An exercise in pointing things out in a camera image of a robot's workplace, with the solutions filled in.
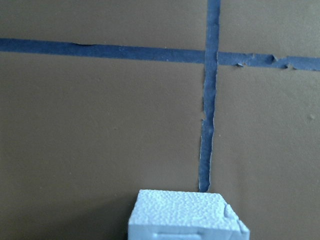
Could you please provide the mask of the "light blue block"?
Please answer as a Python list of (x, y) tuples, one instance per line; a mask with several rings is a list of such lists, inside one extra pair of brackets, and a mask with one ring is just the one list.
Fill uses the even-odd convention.
[(248, 240), (250, 230), (219, 193), (141, 189), (129, 240)]

